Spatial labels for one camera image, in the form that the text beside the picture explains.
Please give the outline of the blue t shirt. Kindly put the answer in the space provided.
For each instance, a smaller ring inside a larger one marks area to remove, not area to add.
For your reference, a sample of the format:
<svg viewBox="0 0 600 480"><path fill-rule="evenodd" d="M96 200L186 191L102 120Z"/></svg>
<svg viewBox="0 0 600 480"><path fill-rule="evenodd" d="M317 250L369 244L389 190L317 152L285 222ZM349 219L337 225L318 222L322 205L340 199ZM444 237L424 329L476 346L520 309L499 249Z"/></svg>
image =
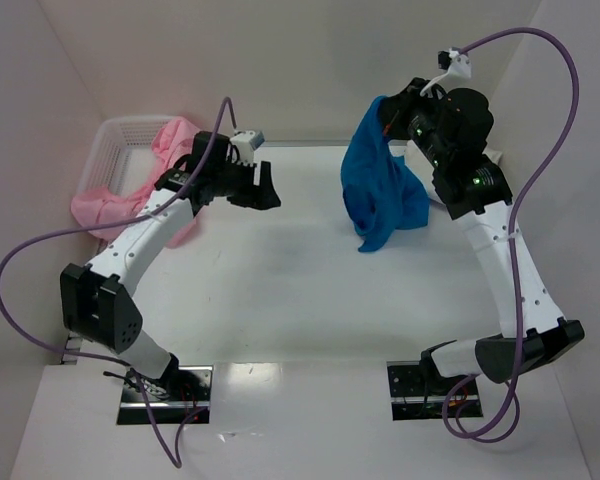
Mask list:
<svg viewBox="0 0 600 480"><path fill-rule="evenodd" d="M360 253L381 249L396 230L429 223L429 197L423 183L389 148L379 119L383 96L376 97L354 132L340 168L345 210L362 244Z"/></svg>

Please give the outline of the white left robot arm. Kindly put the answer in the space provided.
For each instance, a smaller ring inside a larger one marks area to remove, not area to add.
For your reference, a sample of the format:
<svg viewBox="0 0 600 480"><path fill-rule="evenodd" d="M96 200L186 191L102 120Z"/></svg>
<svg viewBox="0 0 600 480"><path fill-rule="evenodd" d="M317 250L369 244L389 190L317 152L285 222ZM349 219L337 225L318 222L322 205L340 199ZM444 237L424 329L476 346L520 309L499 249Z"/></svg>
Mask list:
<svg viewBox="0 0 600 480"><path fill-rule="evenodd" d="M263 142L263 134L254 130L231 137L198 132L190 153L154 184L138 222L86 265L70 264L61 273L65 327L124 362L133 389L146 388L162 401L198 394L198 380L180 370L177 357L144 331L133 295L157 255L214 199L255 210L280 206L270 163L254 161Z"/></svg>

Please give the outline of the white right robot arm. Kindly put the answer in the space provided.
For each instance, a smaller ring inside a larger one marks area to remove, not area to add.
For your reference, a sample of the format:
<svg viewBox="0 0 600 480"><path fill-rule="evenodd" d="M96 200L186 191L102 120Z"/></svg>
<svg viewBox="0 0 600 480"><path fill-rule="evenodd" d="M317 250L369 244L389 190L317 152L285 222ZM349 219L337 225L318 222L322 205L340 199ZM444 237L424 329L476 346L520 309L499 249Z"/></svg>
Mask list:
<svg viewBox="0 0 600 480"><path fill-rule="evenodd" d="M414 78L383 99L379 120L391 140L410 140L433 168L435 192L462 230L495 300L498 334L431 347L419 362L433 388L466 375L496 384L550 364L585 333L545 288L522 234L509 224L513 195L501 168L485 153L494 118L476 90L445 91Z"/></svg>

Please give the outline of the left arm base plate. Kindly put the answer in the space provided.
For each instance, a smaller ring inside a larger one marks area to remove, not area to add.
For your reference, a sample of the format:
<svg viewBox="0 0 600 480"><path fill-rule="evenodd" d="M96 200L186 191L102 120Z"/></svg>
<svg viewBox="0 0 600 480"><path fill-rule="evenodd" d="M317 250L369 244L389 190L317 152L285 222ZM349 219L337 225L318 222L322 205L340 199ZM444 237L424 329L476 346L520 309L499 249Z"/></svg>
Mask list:
<svg viewBox="0 0 600 480"><path fill-rule="evenodd" d="M187 382L175 393L167 394L149 384L145 385L156 423L176 425L191 415L189 423L208 424L213 367L183 366L180 371ZM122 426L150 424L145 402L130 373L125 375L116 424Z"/></svg>

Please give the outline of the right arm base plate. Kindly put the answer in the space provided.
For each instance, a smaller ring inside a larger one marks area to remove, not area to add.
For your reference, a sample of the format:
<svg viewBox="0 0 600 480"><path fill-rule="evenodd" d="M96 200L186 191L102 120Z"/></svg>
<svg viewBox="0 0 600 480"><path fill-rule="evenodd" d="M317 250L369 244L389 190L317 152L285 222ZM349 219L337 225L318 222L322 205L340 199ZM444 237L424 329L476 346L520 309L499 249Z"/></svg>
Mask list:
<svg viewBox="0 0 600 480"><path fill-rule="evenodd" d="M428 382L418 362L389 362L387 364L392 418L394 421L441 420L444 399L461 379L442 378ZM466 384L451 398L448 416L451 420L460 412L461 418L483 416L475 380Z"/></svg>

